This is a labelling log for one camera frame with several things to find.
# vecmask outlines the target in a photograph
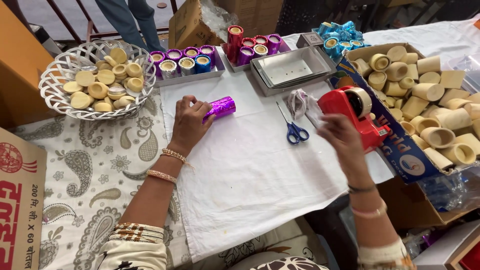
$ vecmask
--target red tape dispenser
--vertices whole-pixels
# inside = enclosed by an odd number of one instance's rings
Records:
[[[323,95],[317,104],[324,114],[341,113],[352,121],[360,132],[365,154],[375,150],[390,132],[388,126],[378,127],[373,123],[370,117],[372,99],[362,88],[345,86],[332,90]]]

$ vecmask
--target pink bangle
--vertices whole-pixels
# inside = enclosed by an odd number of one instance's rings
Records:
[[[350,208],[352,209],[353,214],[355,214],[356,216],[365,218],[365,219],[378,218],[378,217],[384,215],[387,212],[387,204],[383,200],[382,200],[382,206],[380,206],[380,208],[378,208],[377,210],[375,210],[373,212],[358,211],[355,208],[353,208],[352,205],[350,205]]]

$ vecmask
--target hand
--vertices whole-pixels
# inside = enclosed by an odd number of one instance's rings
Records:
[[[320,119],[326,124],[317,129],[317,134],[333,146],[347,179],[368,175],[360,133],[350,119],[343,114],[328,114]]]
[[[204,116],[211,109],[211,104],[198,101],[192,95],[177,101],[172,140],[168,149],[187,157],[212,125],[215,115],[210,115],[205,124],[202,124]]]

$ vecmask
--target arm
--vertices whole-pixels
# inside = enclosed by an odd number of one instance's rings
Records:
[[[173,134],[168,149],[187,157],[212,125],[214,115],[205,124],[203,117],[212,105],[184,96],[177,102]],[[161,155],[152,170],[177,178],[183,162]],[[100,250],[95,269],[166,269],[167,254],[163,229],[174,184],[148,175],[125,213]]]
[[[329,114],[323,116],[322,120],[326,121],[326,124],[317,130],[318,135],[325,138],[336,150],[348,185],[359,190],[350,193],[352,208],[363,213],[382,209],[383,201],[368,173],[358,131],[342,114]],[[405,247],[386,213],[371,218],[354,215],[354,220],[362,267],[374,268],[375,264],[405,259],[406,266],[410,264],[413,269]]]

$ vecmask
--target purple foil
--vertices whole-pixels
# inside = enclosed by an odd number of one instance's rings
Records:
[[[154,55],[154,54],[160,54],[162,56],[162,59],[160,61],[154,61],[153,62],[153,65],[155,65],[155,75],[157,75],[158,77],[161,77],[162,72],[161,72],[158,65],[165,59],[165,54],[162,51],[159,51],[159,50],[152,51],[150,53],[150,55]]]
[[[253,59],[255,56],[255,51],[249,47],[241,47],[239,52],[239,57],[237,60],[237,66],[243,66],[250,63],[250,60]]]
[[[270,39],[271,37],[276,37],[278,39],[278,42],[273,42]],[[280,48],[281,43],[282,43],[282,38],[279,35],[272,34],[272,35],[268,36],[268,44],[267,44],[268,53],[267,53],[267,55],[276,54],[278,52],[278,48]]]
[[[231,97],[224,97],[219,100],[215,100],[214,102],[210,102],[210,104],[212,104],[212,109],[207,112],[203,122],[207,121],[208,117],[212,114],[216,115],[215,119],[218,119],[220,117],[232,114],[237,110],[237,107],[235,107],[235,102]]]
[[[180,56],[179,56],[179,57],[170,57],[169,54],[170,54],[171,52],[177,52],[177,53],[180,54]],[[169,50],[165,53],[165,58],[167,58],[167,59],[169,59],[169,60],[172,60],[172,61],[174,61],[175,63],[177,63],[177,71],[178,71],[178,73],[180,73],[180,65],[178,65],[178,64],[179,64],[180,59],[183,58],[183,51],[181,51],[181,50],[179,50],[179,49],[169,49]]]
[[[202,49],[205,48],[212,50],[212,52],[204,53]],[[199,51],[200,54],[210,57],[210,68],[213,68],[215,66],[215,47],[210,45],[203,45],[200,47]]]
[[[197,52],[197,54],[195,54],[194,56],[190,56],[190,55],[187,55],[187,52],[190,51],[190,50],[194,50]],[[197,57],[197,55],[201,54],[197,48],[195,47],[186,47],[184,50],[183,50],[183,54],[184,56],[188,57],[188,58],[192,58],[192,59],[195,59],[195,57]]]

